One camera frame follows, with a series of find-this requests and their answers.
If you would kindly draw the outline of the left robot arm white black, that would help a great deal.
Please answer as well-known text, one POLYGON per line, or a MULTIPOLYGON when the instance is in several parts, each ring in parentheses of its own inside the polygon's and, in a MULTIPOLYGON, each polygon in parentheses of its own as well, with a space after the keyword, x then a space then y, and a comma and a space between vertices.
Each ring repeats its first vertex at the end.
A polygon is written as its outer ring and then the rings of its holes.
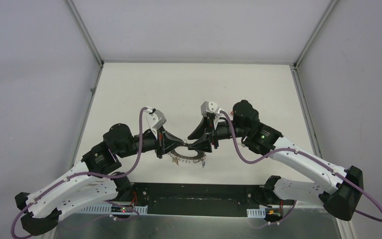
POLYGON ((120 158, 140 157, 141 153, 152 150, 162 158, 184 145, 182 139, 163 127, 133 136, 127 125, 115 124, 103 135, 101 143, 53 183, 35 193, 17 194, 15 201, 21 211, 17 220, 29 236, 39 236, 84 207, 116 198, 127 201, 133 191, 127 177, 132 171, 119 172, 120 158))

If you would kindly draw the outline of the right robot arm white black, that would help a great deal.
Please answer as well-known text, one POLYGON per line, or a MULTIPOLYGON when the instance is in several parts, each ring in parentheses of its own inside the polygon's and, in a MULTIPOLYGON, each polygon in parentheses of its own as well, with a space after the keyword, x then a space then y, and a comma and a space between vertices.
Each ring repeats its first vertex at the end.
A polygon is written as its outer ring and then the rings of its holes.
POLYGON ((263 199, 269 204, 279 200, 294 200, 322 206, 329 214, 343 221, 353 217, 363 189, 363 172, 356 166, 344 168, 301 149, 278 130, 262 123, 259 112, 247 100, 232 108, 232 118, 226 117, 214 102, 204 102, 202 120, 188 136, 193 143, 189 150, 211 153, 219 141, 237 140, 251 152, 283 163, 311 180, 292 181, 282 176, 269 177, 264 184, 263 199))

